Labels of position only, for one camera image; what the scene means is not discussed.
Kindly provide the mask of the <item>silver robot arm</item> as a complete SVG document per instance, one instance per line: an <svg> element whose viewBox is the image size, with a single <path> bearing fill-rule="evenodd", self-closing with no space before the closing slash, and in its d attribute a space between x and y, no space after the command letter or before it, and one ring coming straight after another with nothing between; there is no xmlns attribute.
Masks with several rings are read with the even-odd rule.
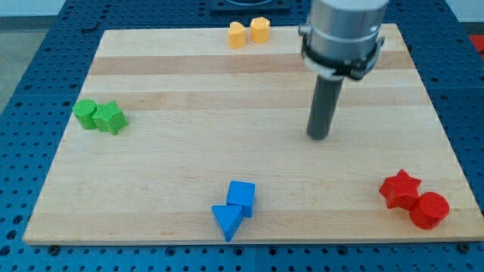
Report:
<svg viewBox="0 0 484 272"><path fill-rule="evenodd" d="M313 0L299 26L306 66L327 80L362 79L375 66L388 0Z"/></svg>

